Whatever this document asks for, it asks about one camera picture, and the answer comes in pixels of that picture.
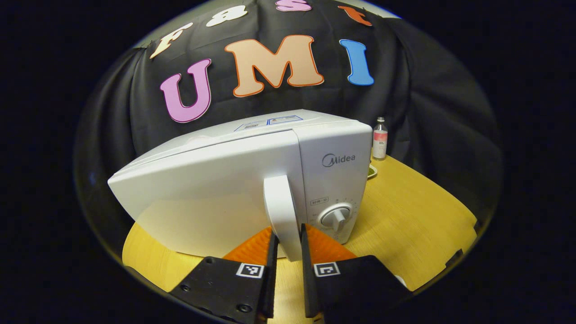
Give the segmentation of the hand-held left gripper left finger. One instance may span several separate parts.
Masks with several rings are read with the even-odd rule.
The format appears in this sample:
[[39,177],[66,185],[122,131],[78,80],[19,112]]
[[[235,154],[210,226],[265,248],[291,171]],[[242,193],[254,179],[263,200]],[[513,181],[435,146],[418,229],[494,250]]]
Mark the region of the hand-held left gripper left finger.
[[265,324],[274,316],[279,240],[270,226],[222,258],[207,256],[171,297],[225,324]]

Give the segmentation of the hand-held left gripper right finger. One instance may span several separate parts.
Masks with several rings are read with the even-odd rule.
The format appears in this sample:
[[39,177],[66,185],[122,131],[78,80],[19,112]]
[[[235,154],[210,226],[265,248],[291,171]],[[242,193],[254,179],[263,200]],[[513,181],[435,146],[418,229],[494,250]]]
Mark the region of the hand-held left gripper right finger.
[[376,256],[356,256],[314,226],[302,224],[301,247],[308,318],[384,318],[412,297]]

